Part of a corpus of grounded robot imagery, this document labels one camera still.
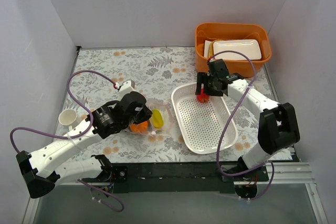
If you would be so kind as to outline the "red strawberry fruit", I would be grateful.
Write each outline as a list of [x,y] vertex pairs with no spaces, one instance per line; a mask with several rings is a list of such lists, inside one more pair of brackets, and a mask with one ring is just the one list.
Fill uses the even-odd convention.
[[207,103],[209,101],[209,96],[203,93],[197,95],[196,98],[200,103]]

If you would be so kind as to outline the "orange fruit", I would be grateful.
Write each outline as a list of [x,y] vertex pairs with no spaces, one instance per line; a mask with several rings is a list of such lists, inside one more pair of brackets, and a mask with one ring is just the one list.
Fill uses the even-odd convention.
[[139,134],[146,133],[148,130],[148,122],[145,121],[139,124],[133,123],[130,125],[130,130],[133,133],[139,133]]

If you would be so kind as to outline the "yellow star fruit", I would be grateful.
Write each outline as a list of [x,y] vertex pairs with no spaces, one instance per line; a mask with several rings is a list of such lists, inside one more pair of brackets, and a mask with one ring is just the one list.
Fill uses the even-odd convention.
[[159,110],[154,109],[152,114],[152,123],[155,128],[162,128],[164,125],[164,121],[162,118],[162,114]]

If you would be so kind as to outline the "clear zip top bag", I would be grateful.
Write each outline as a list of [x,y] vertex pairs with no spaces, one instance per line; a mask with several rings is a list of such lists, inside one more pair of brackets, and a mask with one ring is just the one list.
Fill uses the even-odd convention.
[[137,135],[155,136],[158,133],[168,133],[173,127],[173,116],[168,103],[151,102],[148,108],[152,116],[146,122],[131,124],[126,130],[128,133]]

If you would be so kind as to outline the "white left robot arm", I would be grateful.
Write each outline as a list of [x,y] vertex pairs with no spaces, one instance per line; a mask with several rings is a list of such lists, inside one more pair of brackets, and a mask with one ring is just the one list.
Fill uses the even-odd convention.
[[79,179],[89,183],[101,183],[117,178],[116,170],[108,158],[92,155],[89,159],[67,162],[94,143],[118,134],[130,124],[146,122],[152,111],[146,106],[146,98],[131,91],[121,100],[107,102],[93,111],[85,120],[65,135],[65,139],[31,153],[21,151],[16,155],[20,172],[31,198],[40,198],[55,186]]

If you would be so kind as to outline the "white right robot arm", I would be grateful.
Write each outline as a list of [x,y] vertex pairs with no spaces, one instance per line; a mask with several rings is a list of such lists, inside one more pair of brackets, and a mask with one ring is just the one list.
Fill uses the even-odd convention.
[[197,73],[195,93],[230,97],[237,101],[237,106],[245,107],[259,121],[258,142],[239,158],[237,169],[231,173],[218,169],[224,176],[251,180],[257,169],[271,157],[300,141],[295,109],[290,103],[280,104],[267,98],[240,74],[229,73],[223,60],[207,64],[208,72]]

